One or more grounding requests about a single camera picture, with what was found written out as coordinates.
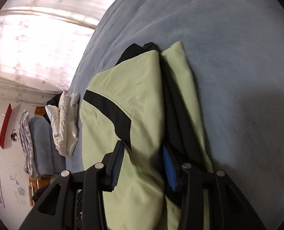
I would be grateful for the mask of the light green black jacket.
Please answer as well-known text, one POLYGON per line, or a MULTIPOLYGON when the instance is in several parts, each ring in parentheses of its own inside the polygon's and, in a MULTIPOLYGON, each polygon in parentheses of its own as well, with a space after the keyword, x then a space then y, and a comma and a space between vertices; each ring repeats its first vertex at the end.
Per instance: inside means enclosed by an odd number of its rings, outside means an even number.
POLYGON ((83 167, 113 151, 121 127, 130 147, 119 181, 103 200, 110 229, 177 229, 181 209, 164 193, 155 165, 164 132, 163 85, 159 60, 167 62, 201 147, 204 132, 192 71, 181 42, 165 51, 151 50, 97 73, 80 107, 83 167))

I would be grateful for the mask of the white puffer jacket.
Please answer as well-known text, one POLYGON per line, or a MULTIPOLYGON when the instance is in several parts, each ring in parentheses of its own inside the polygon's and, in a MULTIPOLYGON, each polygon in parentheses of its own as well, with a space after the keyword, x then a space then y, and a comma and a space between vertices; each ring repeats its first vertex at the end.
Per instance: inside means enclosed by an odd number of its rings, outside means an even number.
POLYGON ((80 94, 63 92, 58 106, 47 105, 55 147, 59 155, 71 158, 79 139, 78 109, 80 94))

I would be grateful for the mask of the folded floral quilt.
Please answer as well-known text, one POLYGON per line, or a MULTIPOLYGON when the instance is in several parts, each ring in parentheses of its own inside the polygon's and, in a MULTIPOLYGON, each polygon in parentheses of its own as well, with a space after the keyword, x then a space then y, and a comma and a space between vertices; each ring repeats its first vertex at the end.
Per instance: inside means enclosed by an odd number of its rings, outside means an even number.
POLYGON ((19 136, 23 153, 25 155, 24 171, 33 179, 39 177, 36 169, 33 151, 33 142, 30 131, 31 117, 27 110, 24 110, 19 119, 19 136))

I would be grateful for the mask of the black garment by pillows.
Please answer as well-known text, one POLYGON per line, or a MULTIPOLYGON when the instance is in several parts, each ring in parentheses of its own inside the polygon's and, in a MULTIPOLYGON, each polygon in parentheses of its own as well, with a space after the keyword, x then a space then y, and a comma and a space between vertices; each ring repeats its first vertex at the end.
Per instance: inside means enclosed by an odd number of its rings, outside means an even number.
POLYGON ((46 105, 52 105, 52 106, 58 107, 61 95, 62 93, 55 95, 52 99, 47 101, 46 105))

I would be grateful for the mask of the white floral curtain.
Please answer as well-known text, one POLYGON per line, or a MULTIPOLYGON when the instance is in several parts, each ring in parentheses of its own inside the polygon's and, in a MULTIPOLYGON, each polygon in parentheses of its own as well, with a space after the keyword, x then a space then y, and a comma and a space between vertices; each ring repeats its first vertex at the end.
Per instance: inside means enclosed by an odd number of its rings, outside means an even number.
POLYGON ((0 78, 44 92, 67 90, 115 0, 8 0, 0 10, 0 78))

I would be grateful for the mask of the blue fleece bed blanket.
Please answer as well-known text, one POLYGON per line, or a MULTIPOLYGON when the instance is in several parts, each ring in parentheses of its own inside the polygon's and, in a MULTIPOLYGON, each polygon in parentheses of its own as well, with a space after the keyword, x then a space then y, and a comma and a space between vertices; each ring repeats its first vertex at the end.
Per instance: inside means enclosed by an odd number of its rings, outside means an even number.
POLYGON ((195 76, 206 148, 268 229, 284 220, 284 9, 277 0, 115 0, 69 90, 131 44, 181 41, 195 76))

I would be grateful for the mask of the red wall shelf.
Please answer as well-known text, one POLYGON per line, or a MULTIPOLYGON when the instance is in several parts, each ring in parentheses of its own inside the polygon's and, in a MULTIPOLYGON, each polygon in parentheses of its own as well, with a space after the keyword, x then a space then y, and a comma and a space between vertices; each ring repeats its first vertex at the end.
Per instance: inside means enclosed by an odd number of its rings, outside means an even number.
POLYGON ((2 124, 1 131, 0 131, 0 147, 2 149, 4 148, 4 145, 5 145, 6 132, 7 132, 9 120, 10 120, 10 117, 11 117, 11 113, 12 113, 12 106, 9 103, 7 110, 6 110, 6 113, 4 115, 3 124, 2 124))

